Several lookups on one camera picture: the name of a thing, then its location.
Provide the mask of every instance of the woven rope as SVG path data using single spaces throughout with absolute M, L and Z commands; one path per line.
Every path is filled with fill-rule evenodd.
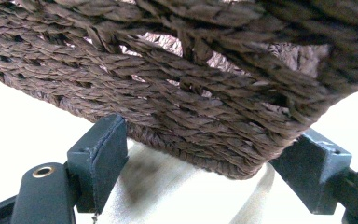
M 358 1 L 0 0 L 0 81 L 248 178 L 358 91 Z

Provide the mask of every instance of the metal grommet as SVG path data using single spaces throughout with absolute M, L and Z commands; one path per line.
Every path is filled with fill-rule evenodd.
M 44 166 L 44 167 L 41 167 L 41 168 L 35 170 L 32 173 L 32 176 L 34 178 L 43 178 L 45 176 L 51 175 L 52 173 L 54 173 L 54 171 L 55 171 L 54 167 L 52 167 L 52 166 Z

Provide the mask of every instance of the white surface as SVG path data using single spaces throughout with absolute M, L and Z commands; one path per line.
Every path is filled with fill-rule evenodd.
M 44 162 L 64 162 L 66 151 L 90 127 L 91 123 L 84 119 L 0 83 L 0 201 L 18 193 L 21 177 L 27 170 Z M 313 128 L 350 151 L 352 168 L 358 169 L 358 93 L 333 106 Z M 142 148 L 135 144 L 131 151 L 149 150 Z M 148 154 L 157 155 L 149 160 L 166 156 L 157 152 Z M 235 218 L 241 219 L 241 223 L 340 223 L 342 207 L 334 216 L 309 214 L 280 177 L 267 168 L 254 179 L 232 181 L 176 162 L 176 168 L 182 167 L 182 174 L 186 175 L 176 174 L 179 179 L 167 180 L 171 184 L 165 188 L 158 190 L 157 185 L 155 190 L 146 191 L 146 201 L 131 206 L 132 213 L 128 208 L 120 210 L 117 205 L 129 202 L 118 198 L 125 199 L 125 193 L 111 197 L 99 223 L 118 221 L 117 216 L 145 217 L 132 223 L 228 223 Z M 159 176 L 169 178 L 167 172 L 159 173 L 156 179 L 147 175 L 140 179 L 149 181 L 148 184 L 159 183 L 163 178 L 158 179 Z M 123 188 L 122 183 L 117 183 L 116 194 L 120 195 Z M 90 215 L 79 216 L 78 223 L 92 223 Z

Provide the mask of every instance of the white background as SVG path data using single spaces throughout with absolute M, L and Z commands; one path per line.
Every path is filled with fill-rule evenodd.
M 65 162 L 66 151 L 91 125 L 0 83 L 0 201 L 18 193 L 21 177 L 29 169 Z M 333 106 L 313 128 L 351 152 L 352 168 L 358 169 L 358 93 Z M 262 223 L 339 223 L 341 216 L 342 208 L 334 217 L 308 214 L 276 178 Z

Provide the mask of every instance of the woven seagrass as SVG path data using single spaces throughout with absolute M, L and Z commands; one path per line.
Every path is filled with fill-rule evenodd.
M 248 178 L 358 91 L 358 1 L 0 0 L 0 81 Z

